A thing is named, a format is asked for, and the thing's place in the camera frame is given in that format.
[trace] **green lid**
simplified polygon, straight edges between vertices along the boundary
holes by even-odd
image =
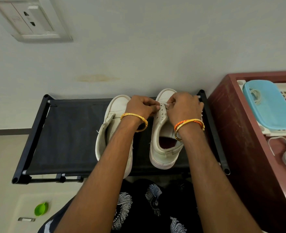
[[[48,211],[48,203],[42,203],[36,206],[34,209],[35,216],[41,216],[44,215]]]

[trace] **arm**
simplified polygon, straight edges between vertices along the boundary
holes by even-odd
[[[159,110],[148,97],[133,96],[126,112],[148,118]],[[65,212],[55,233],[110,232],[133,135],[142,120],[125,116],[102,157]]]
[[[176,93],[168,101],[171,123],[201,118],[197,96]],[[199,216],[205,233],[262,232],[215,159],[198,123],[179,130],[186,148]]]

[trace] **white paisley print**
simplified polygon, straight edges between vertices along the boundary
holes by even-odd
[[[154,214],[157,216],[160,216],[160,210],[158,208],[158,198],[161,194],[162,192],[156,184],[149,185],[149,188],[147,189],[147,192],[145,194],[146,199],[154,210]]]
[[[178,223],[179,221],[175,217],[170,217],[170,219],[172,220],[172,223],[170,225],[171,233],[183,233],[187,231],[184,225]]]
[[[127,192],[121,192],[118,197],[118,203],[112,225],[113,230],[120,230],[122,223],[126,219],[131,208],[132,197]]]

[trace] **gold bangle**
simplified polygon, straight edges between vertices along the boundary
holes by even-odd
[[[136,132],[142,132],[142,131],[144,131],[144,130],[147,128],[148,121],[147,121],[145,118],[143,118],[142,116],[138,115],[138,114],[133,114],[133,113],[123,113],[123,114],[122,114],[122,116],[120,116],[120,120],[121,120],[123,117],[127,116],[127,115],[133,115],[133,116],[136,116],[136,117],[138,117],[138,118],[142,119],[142,120],[145,122],[145,128],[143,128],[143,129],[141,129],[141,130],[136,130]]]
[[[176,130],[175,130],[174,136],[175,136],[175,139],[176,139],[177,141],[182,141],[182,139],[180,139],[179,137],[177,137],[177,132],[179,131],[179,129],[180,129],[183,125],[185,125],[185,124],[187,124],[187,123],[189,123],[189,122],[199,123],[201,129],[202,129],[203,131],[205,130],[205,125],[204,125],[203,121],[201,121],[200,119],[188,119],[188,120],[185,120],[183,123],[181,123],[180,125],[178,125],[177,128],[176,128]]]

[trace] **wall stain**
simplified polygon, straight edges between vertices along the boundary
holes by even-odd
[[[119,80],[120,78],[108,77],[105,74],[90,74],[90,75],[81,75],[76,78],[77,82],[85,83],[96,83],[96,82],[108,82]]]

